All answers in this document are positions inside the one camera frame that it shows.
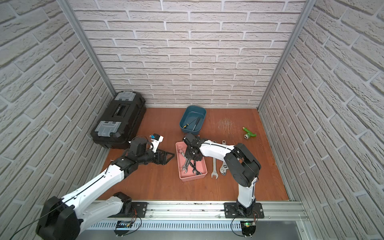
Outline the small silver combination wrench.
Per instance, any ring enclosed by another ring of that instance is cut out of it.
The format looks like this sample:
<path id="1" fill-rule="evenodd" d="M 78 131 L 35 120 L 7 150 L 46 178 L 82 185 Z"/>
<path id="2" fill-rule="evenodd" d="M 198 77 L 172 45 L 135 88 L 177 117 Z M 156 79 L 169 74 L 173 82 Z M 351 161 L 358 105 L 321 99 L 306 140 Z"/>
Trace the small silver combination wrench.
<path id="1" fill-rule="evenodd" d="M 200 171 L 198 171 L 198 169 L 197 169 L 197 165 L 196 165 L 196 161 L 191 161 L 190 162 L 190 164 L 191 164 L 191 166 L 192 166 L 192 168 L 193 168 L 193 173 L 195 174 L 195 175 L 201 175 L 202 173 L 200 172 Z"/>

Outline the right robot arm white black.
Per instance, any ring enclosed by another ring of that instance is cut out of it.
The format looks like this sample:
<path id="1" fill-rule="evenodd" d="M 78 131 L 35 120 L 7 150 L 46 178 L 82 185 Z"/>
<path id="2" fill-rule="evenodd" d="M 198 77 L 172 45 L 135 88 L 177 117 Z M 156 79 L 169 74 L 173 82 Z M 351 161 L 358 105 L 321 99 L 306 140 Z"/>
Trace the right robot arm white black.
<path id="1" fill-rule="evenodd" d="M 251 214 L 255 202 L 255 184 L 259 178 L 261 164 L 242 143 L 223 145 L 208 139 L 201 139 L 191 133 L 183 138 L 187 145 L 185 157 L 201 161 L 202 157 L 211 157 L 223 161 L 234 180 L 239 184 L 237 197 L 238 212 L 244 216 Z"/>

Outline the large silver combination wrench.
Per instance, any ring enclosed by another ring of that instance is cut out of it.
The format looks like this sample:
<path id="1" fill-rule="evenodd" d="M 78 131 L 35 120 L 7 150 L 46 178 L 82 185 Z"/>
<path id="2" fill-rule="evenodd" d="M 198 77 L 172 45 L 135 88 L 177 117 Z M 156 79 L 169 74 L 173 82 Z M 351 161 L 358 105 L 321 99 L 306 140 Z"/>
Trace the large silver combination wrench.
<path id="1" fill-rule="evenodd" d="M 217 160 L 216 158 L 213 158 L 213 170 L 211 173 L 211 178 L 215 178 L 216 180 L 218 179 L 219 175 L 217 173 Z"/>

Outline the silver adjustable wrench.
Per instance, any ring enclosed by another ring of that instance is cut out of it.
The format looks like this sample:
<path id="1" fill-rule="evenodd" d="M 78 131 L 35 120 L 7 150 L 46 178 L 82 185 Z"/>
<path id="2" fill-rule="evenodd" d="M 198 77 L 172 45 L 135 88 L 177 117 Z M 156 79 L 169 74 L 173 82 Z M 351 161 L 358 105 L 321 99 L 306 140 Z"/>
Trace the silver adjustable wrench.
<path id="1" fill-rule="evenodd" d="M 222 140 L 222 145 L 226 145 L 226 141 L 225 140 Z M 222 166 L 220 168 L 220 173 L 225 176 L 227 174 L 227 170 L 228 170 L 228 166 L 226 165 L 225 162 L 222 163 Z"/>

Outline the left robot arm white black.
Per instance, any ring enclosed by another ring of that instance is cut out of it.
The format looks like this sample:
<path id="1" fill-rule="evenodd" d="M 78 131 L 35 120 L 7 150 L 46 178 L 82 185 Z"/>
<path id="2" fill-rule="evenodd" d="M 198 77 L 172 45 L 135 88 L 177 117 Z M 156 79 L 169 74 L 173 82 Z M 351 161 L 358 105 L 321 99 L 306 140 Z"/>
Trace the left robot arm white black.
<path id="1" fill-rule="evenodd" d="M 166 165 L 175 155 L 158 148 L 163 137 L 135 137 L 123 155 L 112 161 L 95 178 L 61 197 L 51 197 L 35 220 L 36 234 L 44 240 L 74 240 L 87 228 L 112 215 L 129 216 L 131 198 L 122 192 L 93 206 L 92 203 L 115 184 L 126 179 L 140 165 Z"/>

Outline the pink plastic storage box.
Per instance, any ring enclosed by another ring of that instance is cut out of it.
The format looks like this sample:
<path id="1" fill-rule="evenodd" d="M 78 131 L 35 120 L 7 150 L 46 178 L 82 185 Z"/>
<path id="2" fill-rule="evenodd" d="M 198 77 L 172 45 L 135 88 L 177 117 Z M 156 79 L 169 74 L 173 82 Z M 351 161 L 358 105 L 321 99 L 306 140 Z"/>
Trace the pink plastic storage box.
<path id="1" fill-rule="evenodd" d="M 186 164 L 186 149 L 187 145 L 184 142 L 176 143 L 176 157 L 178 162 L 180 179 L 183 182 L 188 182 L 204 178 L 208 173 L 204 157 L 202 157 L 201 161 L 190 160 L 189 166 L 187 170 L 185 170 L 184 166 Z"/>

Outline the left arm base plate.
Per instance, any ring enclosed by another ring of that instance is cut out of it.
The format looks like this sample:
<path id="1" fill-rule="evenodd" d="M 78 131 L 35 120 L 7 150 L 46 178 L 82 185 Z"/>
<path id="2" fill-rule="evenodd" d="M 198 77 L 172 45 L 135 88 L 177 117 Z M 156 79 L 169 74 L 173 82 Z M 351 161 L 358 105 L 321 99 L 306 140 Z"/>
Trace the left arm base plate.
<path id="1" fill-rule="evenodd" d="M 112 215 L 114 218 L 132 218 L 137 215 L 140 218 L 144 218 L 147 210 L 148 202 L 127 202 L 122 206 L 121 211 Z"/>

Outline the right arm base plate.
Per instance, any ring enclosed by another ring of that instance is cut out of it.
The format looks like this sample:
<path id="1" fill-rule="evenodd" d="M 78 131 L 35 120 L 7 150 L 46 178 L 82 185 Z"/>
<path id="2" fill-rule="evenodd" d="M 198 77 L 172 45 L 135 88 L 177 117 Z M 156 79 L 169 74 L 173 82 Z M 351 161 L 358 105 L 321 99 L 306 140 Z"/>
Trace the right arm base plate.
<path id="1" fill-rule="evenodd" d="M 224 213 L 227 219 L 233 218 L 256 218 L 263 219 L 265 217 L 263 206 L 261 203 L 254 202 L 250 207 L 245 208 L 240 203 L 224 203 Z"/>

